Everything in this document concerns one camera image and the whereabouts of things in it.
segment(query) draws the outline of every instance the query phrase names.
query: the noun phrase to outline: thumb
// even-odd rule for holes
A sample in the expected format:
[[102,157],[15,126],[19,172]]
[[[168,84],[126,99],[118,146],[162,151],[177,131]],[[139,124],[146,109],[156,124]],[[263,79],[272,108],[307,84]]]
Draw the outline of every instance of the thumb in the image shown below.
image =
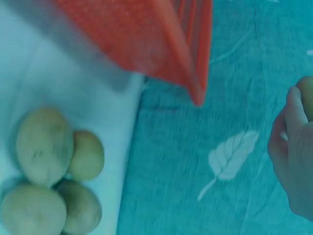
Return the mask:
[[308,123],[301,101],[301,92],[297,87],[290,87],[288,91],[285,121],[288,139],[292,138],[302,125]]

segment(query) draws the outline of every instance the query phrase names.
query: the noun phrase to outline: potato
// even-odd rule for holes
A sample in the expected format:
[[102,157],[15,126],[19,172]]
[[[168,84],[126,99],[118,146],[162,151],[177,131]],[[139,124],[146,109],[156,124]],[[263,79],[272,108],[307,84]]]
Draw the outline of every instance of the potato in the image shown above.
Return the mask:
[[2,222],[11,235],[60,235],[66,217],[62,197],[34,185],[17,186],[1,205]]
[[63,228],[66,234],[88,234],[99,225],[102,209],[90,189],[74,181],[63,181],[57,191],[67,206],[67,219]]
[[68,169],[73,149],[73,131],[54,109],[30,113],[18,130],[17,159],[34,184],[49,187],[59,181]]
[[104,150],[99,138],[89,131],[74,132],[74,154],[68,172],[74,180],[91,180],[104,166]]
[[313,77],[305,76],[301,78],[297,85],[301,91],[304,112],[309,121],[313,121]]

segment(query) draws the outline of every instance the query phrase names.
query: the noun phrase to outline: finger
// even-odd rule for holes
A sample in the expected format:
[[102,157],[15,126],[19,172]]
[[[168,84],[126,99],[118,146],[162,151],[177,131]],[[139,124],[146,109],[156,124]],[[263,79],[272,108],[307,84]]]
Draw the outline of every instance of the finger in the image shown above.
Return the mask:
[[303,124],[308,123],[301,101],[301,92],[297,87],[290,87],[288,91],[285,120],[289,138],[293,137]]
[[274,172],[286,190],[288,184],[288,142],[283,137],[286,132],[284,108],[275,119],[268,141],[268,155],[273,163]]

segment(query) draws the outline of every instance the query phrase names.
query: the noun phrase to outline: blue fabric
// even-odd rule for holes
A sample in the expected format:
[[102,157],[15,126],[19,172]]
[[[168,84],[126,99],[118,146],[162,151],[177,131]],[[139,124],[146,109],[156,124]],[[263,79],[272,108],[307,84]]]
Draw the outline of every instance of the blue fabric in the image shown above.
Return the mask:
[[117,233],[313,234],[290,212],[266,152],[288,87],[313,74],[313,1],[213,5],[206,102],[194,107],[181,88],[148,81]]

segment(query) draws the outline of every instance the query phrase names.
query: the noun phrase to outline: white cloth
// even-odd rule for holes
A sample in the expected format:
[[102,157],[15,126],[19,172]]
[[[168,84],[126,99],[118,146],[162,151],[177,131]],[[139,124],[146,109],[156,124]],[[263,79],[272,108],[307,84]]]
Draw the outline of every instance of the white cloth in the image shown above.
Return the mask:
[[[42,2],[0,0],[0,199],[22,175],[13,161],[19,120],[52,105],[104,143],[104,170],[85,182],[103,206],[90,234],[114,235],[143,76],[109,63]],[[2,225],[0,234],[7,235]]]

